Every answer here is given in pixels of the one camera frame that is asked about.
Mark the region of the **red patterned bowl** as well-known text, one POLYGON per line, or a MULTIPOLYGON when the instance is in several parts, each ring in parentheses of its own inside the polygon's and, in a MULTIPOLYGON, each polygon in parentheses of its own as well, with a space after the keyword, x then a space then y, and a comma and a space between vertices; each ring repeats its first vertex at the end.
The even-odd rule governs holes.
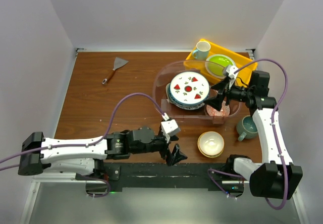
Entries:
POLYGON ((207 105, 206 113, 212 117, 227 117, 230 115, 230 107, 226 105, 225 101, 223 101, 221 110, 216 110, 215 108, 207 105))

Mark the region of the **white orange rim bowl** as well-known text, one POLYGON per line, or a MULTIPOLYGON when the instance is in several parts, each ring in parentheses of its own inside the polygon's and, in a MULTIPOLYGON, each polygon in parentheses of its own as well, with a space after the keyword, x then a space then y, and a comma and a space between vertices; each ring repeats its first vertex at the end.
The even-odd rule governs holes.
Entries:
POLYGON ((199 136, 197 144, 223 144, 225 146, 225 141, 218 132, 208 131, 199 136))

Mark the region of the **yellow dotted blue bowl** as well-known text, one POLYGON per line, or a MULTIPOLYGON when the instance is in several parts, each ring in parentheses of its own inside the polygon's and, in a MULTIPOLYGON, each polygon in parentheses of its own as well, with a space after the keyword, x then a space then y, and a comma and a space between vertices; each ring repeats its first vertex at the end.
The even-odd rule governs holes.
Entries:
POLYGON ((223 144, 198 144, 197 146, 201 154, 208 158, 216 158, 220 156, 224 150, 223 144))

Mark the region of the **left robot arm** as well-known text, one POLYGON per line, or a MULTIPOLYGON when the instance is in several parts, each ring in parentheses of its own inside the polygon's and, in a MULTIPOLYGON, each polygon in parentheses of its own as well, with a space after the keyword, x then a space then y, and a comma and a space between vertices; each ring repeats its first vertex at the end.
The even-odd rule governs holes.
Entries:
POLYGON ((177 136, 168 137, 163 131, 155 135, 149 127, 72 140, 45 138, 42 132, 34 132, 22 144, 18 174, 70 172, 99 180, 104 175, 104 160, 128 159, 132 154, 151 152, 159 152, 166 164, 173 166, 187 159, 179 144, 169 149, 169 144, 177 140, 177 136))

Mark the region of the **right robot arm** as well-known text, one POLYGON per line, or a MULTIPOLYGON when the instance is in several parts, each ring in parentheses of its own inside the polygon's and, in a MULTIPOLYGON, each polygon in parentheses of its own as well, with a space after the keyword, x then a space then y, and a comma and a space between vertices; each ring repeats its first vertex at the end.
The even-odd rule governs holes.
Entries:
POLYGON ((255 197, 289 200, 303 177, 300 166, 289 156, 280 131, 276 99, 268 96, 270 75, 253 71, 247 87, 236 86, 232 77, 226 76, 211 87, 217 94, 204 101, 219 110, 221 104, 231 100, 247 106, 256 125, 262 151, 262 164, 257 165, 243 155, 231 154, 225 165, 225 175, 230 180, 240 176, 249 182, 255 197))

